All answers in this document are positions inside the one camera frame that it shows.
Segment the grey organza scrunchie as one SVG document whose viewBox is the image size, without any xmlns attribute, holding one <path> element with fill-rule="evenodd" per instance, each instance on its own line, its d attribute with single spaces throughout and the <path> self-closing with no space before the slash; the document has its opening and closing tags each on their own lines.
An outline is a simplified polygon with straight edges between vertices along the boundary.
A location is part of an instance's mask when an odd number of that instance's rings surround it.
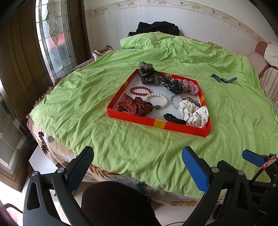
<svg viewBox="0 0 278 226">
<path fill-rule="evenodd" d="M 147 64 L 145 62 L 139 63 L 138 76 L 141 79 L 142 84 L 153 84 L 159 86 L 160 80 L 157 71 L 154 69 L 152 64 Z"/>
</svg>

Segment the dark round stool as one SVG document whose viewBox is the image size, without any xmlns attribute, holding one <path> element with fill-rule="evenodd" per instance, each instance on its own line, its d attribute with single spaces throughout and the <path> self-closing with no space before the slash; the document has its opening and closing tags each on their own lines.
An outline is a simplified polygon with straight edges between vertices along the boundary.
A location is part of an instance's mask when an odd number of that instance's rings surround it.
<svg viewBox="0 0 278 226">
<path fill-rule="evenodd" d="M 161 225 L 150 200 L 119 182 L 90 185 L 83 192 L 81 209 L 93 225 Z"/>
</svg>

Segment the white dotted scrunchie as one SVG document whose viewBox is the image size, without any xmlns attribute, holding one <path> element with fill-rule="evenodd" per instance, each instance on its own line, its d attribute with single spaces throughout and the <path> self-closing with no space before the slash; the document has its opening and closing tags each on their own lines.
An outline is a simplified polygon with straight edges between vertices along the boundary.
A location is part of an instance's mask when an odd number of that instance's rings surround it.
<svg viewBox="0 0 278 226">
<path fill-rule="evenodd" d="M 178 107 L 181 119 L 186 121 L 187 125 L 204 128 L 209 119 L 209 112 L 206 106 L 198 107 L 188 100 L 182 100 Z"/>
</svg>

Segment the floral striped quilt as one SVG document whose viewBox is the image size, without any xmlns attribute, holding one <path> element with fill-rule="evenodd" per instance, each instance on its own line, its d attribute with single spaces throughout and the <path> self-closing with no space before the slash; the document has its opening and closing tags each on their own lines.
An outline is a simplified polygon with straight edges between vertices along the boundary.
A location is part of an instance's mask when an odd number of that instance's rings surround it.
<svg viewBox="0 0 278 226">
<path fill-rule="evenodd" d="M 271 101 L 277 114 L 278 101 L 278 70 L 274 67 L 268 68 L 260 78 L 260 86 L 266 97 Z"/>
</svg>

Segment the blue striped hair band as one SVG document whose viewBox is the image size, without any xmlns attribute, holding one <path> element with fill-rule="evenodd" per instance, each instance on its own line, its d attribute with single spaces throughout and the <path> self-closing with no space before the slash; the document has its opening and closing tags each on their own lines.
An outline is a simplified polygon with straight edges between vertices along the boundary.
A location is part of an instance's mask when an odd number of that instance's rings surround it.
<svg viewBox="0 0 278 226">
<path fill-rule="evenodd" d="M 233 77 L 233 78 L 227 80 L 227 79 L 225 79 L 225 78 L 219 77 L 219 76 L 216 75 L 216 74 L 211 74 L 210 77 L 214 78 L 217 82 L 223 82 L 223 83 L 226 83 L 226 84 L 235 82 L 235 81 L 237 80 L 237 77 Z"/>
</svg>

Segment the pink checkered scrunchie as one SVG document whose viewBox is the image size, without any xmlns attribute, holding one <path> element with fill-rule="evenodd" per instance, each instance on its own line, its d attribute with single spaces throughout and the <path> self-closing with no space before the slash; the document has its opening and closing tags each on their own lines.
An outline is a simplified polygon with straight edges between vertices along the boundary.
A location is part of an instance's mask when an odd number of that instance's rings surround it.
<svg viewBox="0 0 278 226">
<path fill-rule="evenodd" d="M 192 82 L 190 80 L 186 80 L 186 79 L 184 79 L 184 80 L 177 79 L 177 81 L 182 86 L 183 92 L 188 92 L 192 96 L 195 96 L 195 95 L 199 94 L 200 88 L 194 82 Z"/>
</svg>

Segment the red shallow box tray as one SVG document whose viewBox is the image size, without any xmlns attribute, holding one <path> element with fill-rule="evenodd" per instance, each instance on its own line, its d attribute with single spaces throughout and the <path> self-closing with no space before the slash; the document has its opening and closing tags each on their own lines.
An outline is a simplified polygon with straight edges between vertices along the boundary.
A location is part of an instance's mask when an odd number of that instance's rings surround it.
<svg viewBox="0 0 278 226">
<path fill-rule="evenodd" d="M 210 120 L 208 120 L 205 128 L 197 128 L 189 125 L 180 125 L 173 122 L 168 122 L 163 118 L 163 116 L 156 116 L 155 111 L 147 114 L 147 116 L 134 116 L 128 112 L 119 112 L 115 110 L 116 103 L 119 101 L 119 99 L 121 99 L 122 95 L 124 93 L 128 93 L 132 85 L 135 85 L 135 80 L 139 79 L 140 78 L 138 77 L 138 69 L 136 69 L 122 84 L 122 86 L 119 88 L 117 93 L 113 96 L 110 103 L 108 104 L 107 113 L 109 117 L 190 135 L 203 137 L 207 137 L 209 135 L 212 130 Z"/>
</svg>

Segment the white floral pillow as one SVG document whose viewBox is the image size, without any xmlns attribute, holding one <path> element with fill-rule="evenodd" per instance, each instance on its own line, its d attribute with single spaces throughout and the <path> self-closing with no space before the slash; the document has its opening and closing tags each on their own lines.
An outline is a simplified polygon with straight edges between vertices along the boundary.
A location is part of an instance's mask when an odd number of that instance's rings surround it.
<svg viewBox="0 0 278 226">
<path fill-rule="evenodd" d="M 270 42 L 264 52 L 264 59 L 272 66 L 278 68 L 278 44 Z"/>
</svg>

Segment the green bed sheet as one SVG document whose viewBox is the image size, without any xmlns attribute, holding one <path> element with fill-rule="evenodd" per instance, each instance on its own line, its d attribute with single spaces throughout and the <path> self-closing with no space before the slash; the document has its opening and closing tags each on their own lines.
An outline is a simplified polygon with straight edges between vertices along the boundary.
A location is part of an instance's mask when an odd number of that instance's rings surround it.
<svg viewBox="0 0 278 226">
<path fill-rule="evenodd" d="M 121 49 L 63 78 L 30 112 L 33 131 L 66 148 L 57 154 L 46 151 L 54 163 L 66 165 L 91 146 L 95 157 L 86 181 L 114 179 L 171 204 L 203 195 L 182 161 L 185 146 L 212 166 L 225 160 L 248 177 L 257 168 L 242 159 L 244 149 L 277 152 L 277 115 L 247 57 L 214 43 L 163 33 L 127 37 L 120 44 Z M 108 116 L 109 102 L 142 61 L 198 82 L 212 125 L 207 137 Z M 211 74 L 237 80 L 217 82 Z"/>
</svg>

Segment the black floral scrunchie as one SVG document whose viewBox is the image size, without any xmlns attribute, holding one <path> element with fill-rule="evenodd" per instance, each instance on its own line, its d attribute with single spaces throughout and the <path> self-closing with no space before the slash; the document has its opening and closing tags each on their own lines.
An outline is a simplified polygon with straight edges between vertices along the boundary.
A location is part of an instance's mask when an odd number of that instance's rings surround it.
<svg viewBox="0 0 278 226">
<path fill-rule="evenodd" d="M 158 79 L 173 94 L 179 95 L 183 92 L 181 84 L 176 79 L 168 75 L 159 76 Z"/>
</svg>

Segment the dark red dotted scrunchie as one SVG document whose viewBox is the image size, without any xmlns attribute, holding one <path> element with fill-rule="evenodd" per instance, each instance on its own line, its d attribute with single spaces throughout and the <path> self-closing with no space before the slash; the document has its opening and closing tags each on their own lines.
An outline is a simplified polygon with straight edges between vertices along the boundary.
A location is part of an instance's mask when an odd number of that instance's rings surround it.
<svg viewBox="0 0 278 226">
<path fill-rule="evenodd" d="M 121 99 L 115 105 L 115 110 L 128 112 L 133 116 L 145 116 L 152 112 L 153 109 L 154 106 L 150 102 L 144 101 L 140 97 L 132 98 L 127 94 L 122 95 Z"/>
</svg>

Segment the stained glass wooden door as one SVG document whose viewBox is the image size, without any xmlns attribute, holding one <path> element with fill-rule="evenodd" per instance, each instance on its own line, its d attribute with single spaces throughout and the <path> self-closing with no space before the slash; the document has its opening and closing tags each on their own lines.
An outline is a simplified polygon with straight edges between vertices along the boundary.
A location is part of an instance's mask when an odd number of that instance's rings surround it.
<svg viewBox="0 0 278 226">
<path fill-rule="evenodd" d="M 27 115 L 90 56 L 83 1 L 1 1 L 1 182 L 22 191 L 37 147 Z"/>
</svg>

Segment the black clothing pile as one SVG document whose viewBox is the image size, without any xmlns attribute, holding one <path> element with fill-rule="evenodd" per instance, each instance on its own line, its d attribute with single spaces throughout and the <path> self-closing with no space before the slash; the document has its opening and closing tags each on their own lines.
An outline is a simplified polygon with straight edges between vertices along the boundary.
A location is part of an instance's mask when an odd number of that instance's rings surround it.
<svg viewBox="0 0 278 226">
<path fill-rule="evenodd" d="M 145 22 L 139 22 L 136 31 L 130 31 L 128 33 L 128 37 L 137 34 L 142 34 L 142 33 L 156 33 L 156 32 L 166 33 L 175 36 L 179 36 L 180 34 L 178 26 L 170 22 L 162 21 L 162 22 L 153 22 L 151 24 Z"/>
</svg>

